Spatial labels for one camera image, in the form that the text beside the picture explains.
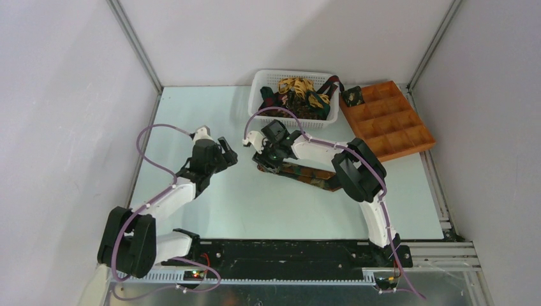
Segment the dark floral patterned tie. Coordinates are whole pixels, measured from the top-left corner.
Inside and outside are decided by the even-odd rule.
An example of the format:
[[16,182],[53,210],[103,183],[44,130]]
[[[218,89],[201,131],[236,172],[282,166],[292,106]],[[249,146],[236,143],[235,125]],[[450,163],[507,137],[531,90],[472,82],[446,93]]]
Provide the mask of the dark floral patterned tie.
[[283,163],[276,171],[266,169],[262,165],[256,167],[261,172],[293,179],[326,191],[334,192],[342,188],[336,173],[332,171],[287,162]]

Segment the white plastic mesh basket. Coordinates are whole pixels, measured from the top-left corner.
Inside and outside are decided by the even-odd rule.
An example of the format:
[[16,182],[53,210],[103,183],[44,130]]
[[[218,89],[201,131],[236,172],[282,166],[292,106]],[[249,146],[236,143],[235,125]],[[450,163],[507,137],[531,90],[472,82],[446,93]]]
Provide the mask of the white plastic mesh basket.
[[263,69],[255,73],[248,114],[262,122],[277,119],[287,126],[322,129],[337,120],[344,85],[329,73]]

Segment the orange compartment tray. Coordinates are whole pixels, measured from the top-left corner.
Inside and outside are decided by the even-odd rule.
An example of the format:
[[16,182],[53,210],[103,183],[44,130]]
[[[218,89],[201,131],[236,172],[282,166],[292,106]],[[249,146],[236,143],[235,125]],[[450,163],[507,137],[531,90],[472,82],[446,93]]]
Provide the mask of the orange compartment tray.
[[355,136],[381,162],[435,146],[436,140],[395,82],[368,85],[362,93],[363,105],[347,107],[341,96],[339,105]]

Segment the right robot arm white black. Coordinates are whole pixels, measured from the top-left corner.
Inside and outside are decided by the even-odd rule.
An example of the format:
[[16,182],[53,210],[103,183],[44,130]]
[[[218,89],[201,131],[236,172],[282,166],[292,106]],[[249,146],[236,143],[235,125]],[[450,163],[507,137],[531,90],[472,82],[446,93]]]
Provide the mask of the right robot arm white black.
[[293,177],[310,183],[314,179],[342,189],[359,204],[366,220],[371,258],[388,266],[397,257],[399,235],[390,222],[385,195],[387,172],[364,140],[331,142],[314,138],[302,129],[289,132],[274,120],[261,131],[245,131],[245,147],[254,147],[253,161],[267,173]]

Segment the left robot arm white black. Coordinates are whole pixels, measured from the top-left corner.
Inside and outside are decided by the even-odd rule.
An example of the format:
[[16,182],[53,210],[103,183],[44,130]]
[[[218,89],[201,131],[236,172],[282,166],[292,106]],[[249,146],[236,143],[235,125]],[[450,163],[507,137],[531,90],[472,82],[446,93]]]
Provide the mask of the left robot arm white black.
[[175,175],[176,183],[160,193],[155,202],[136,211],[112,209],[98,249],[98,263],[136,278],[174,257],[185,265],[197,264],[202,257],[201,247],[192,242],[197,235],[182,229],[158,235],[158,223],[198,198],[214,174],[237,162],[237,153],[225,138],[196,140],[192,156]]

